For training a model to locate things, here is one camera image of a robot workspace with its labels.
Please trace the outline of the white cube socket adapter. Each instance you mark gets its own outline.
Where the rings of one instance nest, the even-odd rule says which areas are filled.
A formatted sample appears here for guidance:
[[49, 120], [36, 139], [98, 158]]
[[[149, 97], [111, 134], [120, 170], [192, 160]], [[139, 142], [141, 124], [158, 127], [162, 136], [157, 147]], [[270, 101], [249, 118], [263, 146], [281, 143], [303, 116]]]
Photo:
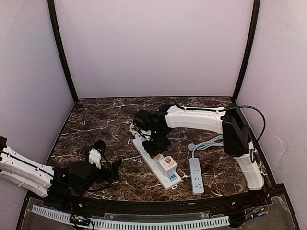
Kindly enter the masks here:
[[171, 157], [166, 156], [162, 158], [159, 162], [159, 169], [162, 172], [163, 176], [168, 176], [176, 171], [177, 162]]

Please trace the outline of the white multicolour power strip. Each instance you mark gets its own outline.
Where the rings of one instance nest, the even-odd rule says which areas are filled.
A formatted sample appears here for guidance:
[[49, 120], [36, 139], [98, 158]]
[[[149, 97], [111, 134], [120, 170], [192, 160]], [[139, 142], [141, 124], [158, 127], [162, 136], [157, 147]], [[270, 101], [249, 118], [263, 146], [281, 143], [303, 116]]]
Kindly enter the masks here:
[[159, 169], [159, 165], [158, 165], [159, 161], [155, 161], [145, 151], [143, 147], [143, 142], [141, 142], [141, 137], [144, 137], [147, 140], [149, 140], [151, 132], [150, 131], [137, 131], [136, 126], [133, 123], [131, 123], [129, 126], [129, 132], [135, 137], [135, 139], [132, 141], [134, 147], [137, 149], [139, 154], [142, 156], [143, 160], [146, 162], [147, 166], [150, 168], [150, 170], [155, 175], [155, 177], [160, 182], [160, 184], [163, 186], [163, 188], [165, 190], [178, 188], [178, 185], [182, 181], [182, 178], [179, 176], [179, 174], [175, 171], [174, 173], [168, 176], [163, 176], [162, 172]]

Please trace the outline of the light blue power strip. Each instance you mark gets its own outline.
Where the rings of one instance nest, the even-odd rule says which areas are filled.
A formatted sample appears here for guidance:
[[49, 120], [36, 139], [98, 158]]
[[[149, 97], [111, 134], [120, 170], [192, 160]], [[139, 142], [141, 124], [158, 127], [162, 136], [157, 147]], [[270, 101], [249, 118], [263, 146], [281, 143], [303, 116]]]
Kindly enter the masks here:
[[204, 185], [202, 180], [201, 165], [199, 158], [195, 157], [196, 151], [204, 151], [210, 147], [222, 147], [223, 136], [218, 135], [209, 141], [200, 144], [188, 144], [188, 150], [191, 151], [191, 158], [189, 159], [190, 180], [193, 195], [201, 195], [204, 193]]

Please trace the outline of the small pink charger plug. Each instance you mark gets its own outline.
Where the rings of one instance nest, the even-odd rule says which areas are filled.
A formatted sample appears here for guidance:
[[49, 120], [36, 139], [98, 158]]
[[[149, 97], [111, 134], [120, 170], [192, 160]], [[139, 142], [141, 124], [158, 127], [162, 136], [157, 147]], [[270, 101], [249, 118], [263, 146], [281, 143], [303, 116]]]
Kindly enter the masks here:
[[154, 157], [154, 160], [155, 161], [159, 161], [159, 160], [161, 160], [163, 158], [163, 155], [162, 154], [158, 154], [158, 155], [156, 155], [155, 157]]

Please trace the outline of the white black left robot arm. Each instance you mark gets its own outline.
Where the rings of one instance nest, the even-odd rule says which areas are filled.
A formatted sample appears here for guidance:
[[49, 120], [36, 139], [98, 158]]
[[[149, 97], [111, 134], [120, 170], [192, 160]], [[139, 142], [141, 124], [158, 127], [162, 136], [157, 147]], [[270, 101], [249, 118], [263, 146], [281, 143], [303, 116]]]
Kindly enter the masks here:
[[85, 160], [71, 162], [66, 168], [39, 164], [14, 151], [0, 138], [0, 176], [18, 187], [45, 198], [57, 192], [73, 190], [78, 195], [108, 189], [118, 179], [122, 159], [110, 163], [106, 144], [98, 140], [85, 154]]

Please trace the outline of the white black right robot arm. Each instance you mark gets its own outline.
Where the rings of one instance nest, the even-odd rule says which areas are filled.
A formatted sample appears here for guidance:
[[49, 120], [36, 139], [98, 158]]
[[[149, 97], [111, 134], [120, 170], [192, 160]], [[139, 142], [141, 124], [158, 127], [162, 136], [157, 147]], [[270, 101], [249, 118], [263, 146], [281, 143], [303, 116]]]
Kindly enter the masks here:
[[222, 146], [224, 152], [233, 157], [241, 168], [250, 191], [263, 189], [265, 175], [256, 161], [256, 147], [252, 143], [248, 127], [241, 124], [234, 107], [199, 108], [177, 104], [162, 104], [155, 111], [139, 110], [129, 127], [135, 137], [133, 144], [147, 166], [165, 190], [174, 189], [181, 182], [176, 172], [177, 163], [171, 156], [163, 156], [170, 141], [167, 135], [175, 128], [190, 128], [218, 134], [210, 141], [189, 144], [192, 156], [189, 159], [191, 187], [194, 195], [204, 193], [200, 161], [195, 151], [211, 146]]

